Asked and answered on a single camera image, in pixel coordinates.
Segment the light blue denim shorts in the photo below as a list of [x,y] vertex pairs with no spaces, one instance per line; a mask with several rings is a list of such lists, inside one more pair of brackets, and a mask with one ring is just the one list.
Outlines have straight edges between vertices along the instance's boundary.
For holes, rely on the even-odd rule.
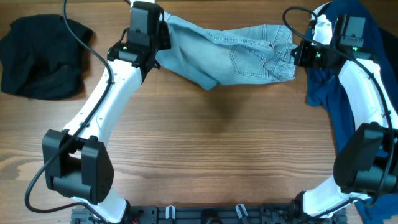
[[171,48],[157,61],[205,90],[217,85],[264,85],[295,78],[292,32],[263,24],[232,30],[205,29],[166,13]]

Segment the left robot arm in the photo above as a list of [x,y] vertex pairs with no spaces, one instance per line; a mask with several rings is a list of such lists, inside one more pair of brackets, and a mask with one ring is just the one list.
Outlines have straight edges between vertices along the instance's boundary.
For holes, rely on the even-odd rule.
[[159,68],[155,56],[169,49],[164,10],[155,1],[131,1],[126,40],[107,53],[101,80],[62,131],[42,141],[47,188],[75,200],[93,223],[131,223],[130,203],[113,189],[114,169],[106,147],[130,97],[147,74]]

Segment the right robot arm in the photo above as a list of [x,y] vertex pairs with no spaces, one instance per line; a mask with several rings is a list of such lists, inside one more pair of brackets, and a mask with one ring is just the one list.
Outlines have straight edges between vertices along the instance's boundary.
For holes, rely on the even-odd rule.
[[309,102],[330,113],[338,154],[333,175],[295,200],[303,221],[397,195],[397,81],[378,25],[358,1],[331,1],[310,15],[292,56],[307,70]]

